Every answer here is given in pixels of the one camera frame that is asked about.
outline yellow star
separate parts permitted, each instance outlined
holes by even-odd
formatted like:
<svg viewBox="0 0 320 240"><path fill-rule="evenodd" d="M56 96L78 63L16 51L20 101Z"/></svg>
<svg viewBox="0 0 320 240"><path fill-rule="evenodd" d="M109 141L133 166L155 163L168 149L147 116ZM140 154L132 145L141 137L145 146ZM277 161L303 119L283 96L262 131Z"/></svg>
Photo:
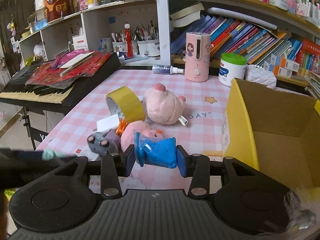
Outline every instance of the yellow star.
<svg viewBox="0 0 320 240"><path fill-rule="evenodd" d="M217 102L214 98L205 97L205 102L209 102L210 104L213 104L214 102Z"/></svg>

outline white jar with green lid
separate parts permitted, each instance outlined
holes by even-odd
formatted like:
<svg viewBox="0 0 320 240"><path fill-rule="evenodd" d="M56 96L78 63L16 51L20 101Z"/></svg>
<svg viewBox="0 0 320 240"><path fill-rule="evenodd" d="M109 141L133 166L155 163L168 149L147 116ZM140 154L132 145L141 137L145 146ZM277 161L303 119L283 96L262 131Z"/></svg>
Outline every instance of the white jar with green lid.
<svg viewBox="0 0 320 240"><path fill-rule="evenodd" d="M234 53L222 53L219 81L228 87L231 87L233 78L244 78L247 59Z"/></svg>

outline pink cylindrical device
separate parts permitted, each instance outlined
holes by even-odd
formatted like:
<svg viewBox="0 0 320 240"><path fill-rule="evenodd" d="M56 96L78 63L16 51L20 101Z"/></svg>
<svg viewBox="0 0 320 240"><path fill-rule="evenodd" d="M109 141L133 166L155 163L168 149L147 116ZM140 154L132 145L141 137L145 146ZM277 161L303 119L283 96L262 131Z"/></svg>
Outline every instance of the pink cylindrical device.
<svg viewBox="0 0 320 240"><path fill-rule="evenodd" d="M186 79L193 82L208 80L210 37L210 34L207 33L187 33L184 71Z"/></svg>

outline yellow cardboard box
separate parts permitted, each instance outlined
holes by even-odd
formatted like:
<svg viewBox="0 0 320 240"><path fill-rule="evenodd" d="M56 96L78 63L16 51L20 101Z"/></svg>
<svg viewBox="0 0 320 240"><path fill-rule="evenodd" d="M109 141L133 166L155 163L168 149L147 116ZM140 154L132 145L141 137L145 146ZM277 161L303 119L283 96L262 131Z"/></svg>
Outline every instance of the yellow cardboard box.
<svg viewBox="0 0 320 240"><path fill-rule="evenodd" d="M315 108L319 102L314 98L233 79L222 124L223 155L292 189L320 187L320 115Z"/></svg>

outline blue plastic bag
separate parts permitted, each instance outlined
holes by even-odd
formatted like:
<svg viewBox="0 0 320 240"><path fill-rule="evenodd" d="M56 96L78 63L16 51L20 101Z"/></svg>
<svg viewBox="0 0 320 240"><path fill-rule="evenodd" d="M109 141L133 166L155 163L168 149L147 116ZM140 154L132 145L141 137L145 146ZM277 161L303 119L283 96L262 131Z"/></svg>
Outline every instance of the blue plastic bag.
<svg viewBox="0 0 320 240"><path fill-rule="evenodd" d="M139 132L134 132L134 153L137 163L166 167L177 167L176 139L149 138Z"/></svg>

